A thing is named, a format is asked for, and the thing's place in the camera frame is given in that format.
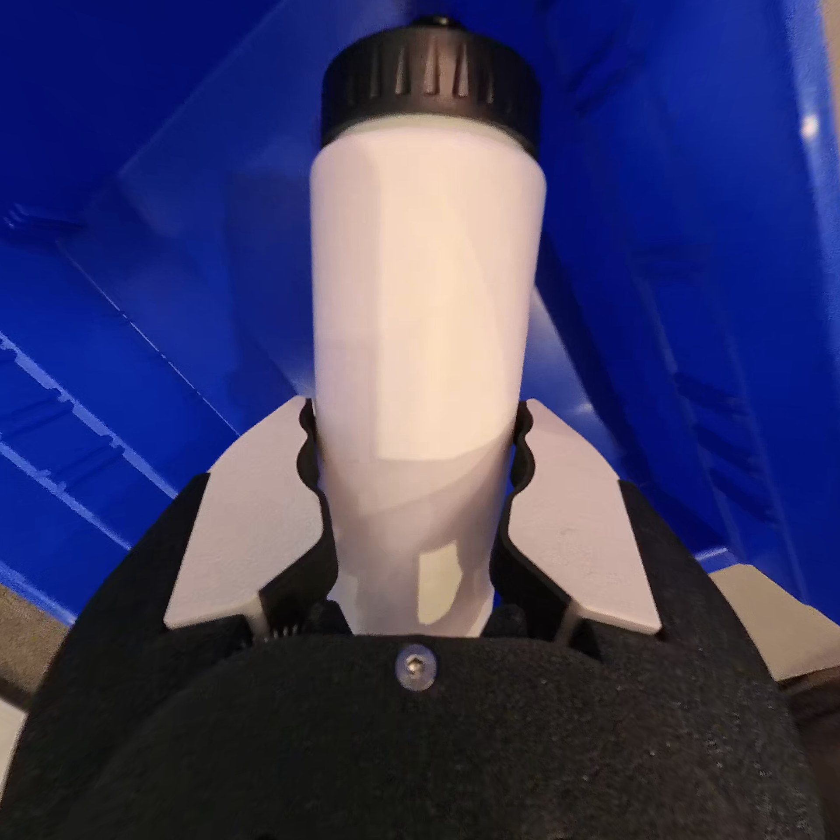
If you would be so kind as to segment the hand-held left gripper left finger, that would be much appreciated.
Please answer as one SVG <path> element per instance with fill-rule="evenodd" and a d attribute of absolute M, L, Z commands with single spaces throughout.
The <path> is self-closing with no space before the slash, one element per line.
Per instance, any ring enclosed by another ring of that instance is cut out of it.
<path fill-rule="evenodd" d="M 257 639 L 302 630 L 339 572 L 312 401 L 295 396 L 216 461 L 164 614 L 176 630 L 242 616 Z"/>

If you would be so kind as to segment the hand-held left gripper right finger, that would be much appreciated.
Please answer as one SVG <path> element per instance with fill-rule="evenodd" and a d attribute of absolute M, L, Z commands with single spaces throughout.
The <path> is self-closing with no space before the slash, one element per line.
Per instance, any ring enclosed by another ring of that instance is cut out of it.
<path fill-rule="evenodd" d="M 491 633 L 582 650 L 595 624 L 655 637 L 663 624 L 621 481 L 537 400 L 518 407 L 510 483 L 490 553 Z"/>

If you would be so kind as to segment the white plastic bottle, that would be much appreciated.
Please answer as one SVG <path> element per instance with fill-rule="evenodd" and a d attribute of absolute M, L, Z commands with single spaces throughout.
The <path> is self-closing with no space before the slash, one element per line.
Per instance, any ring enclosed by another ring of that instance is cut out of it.
<path fill-rule="evenodd" d="M 499 129 L 376 119 L 310 175 L 314 416 L 363 635 L 477 635 L 547 185 Z"/>

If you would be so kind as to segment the blue plastic bin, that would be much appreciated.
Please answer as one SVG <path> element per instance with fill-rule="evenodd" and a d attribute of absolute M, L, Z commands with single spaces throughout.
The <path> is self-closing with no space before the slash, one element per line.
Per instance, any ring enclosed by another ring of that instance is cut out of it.
<path fill-rule="evenodd" d="M 838 160 L 819 2 L 2 2 L 2 584 L 70 625 L 313 391 L 322 74 L 450 15 L 542 88 L 521 392 L 708 572 L 838 622 Z"/>

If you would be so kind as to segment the black bottle lid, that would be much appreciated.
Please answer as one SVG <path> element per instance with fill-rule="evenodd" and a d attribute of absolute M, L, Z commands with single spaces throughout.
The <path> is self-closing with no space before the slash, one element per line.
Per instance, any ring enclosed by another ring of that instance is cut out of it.
<path fill-rule="evenodd" d="M 488 125 L 539 155 L 542 93 L 514 49 L 445 16 L 358 39 L 322 77 L 320 145 L 363 122 L 435 116 Z"/>

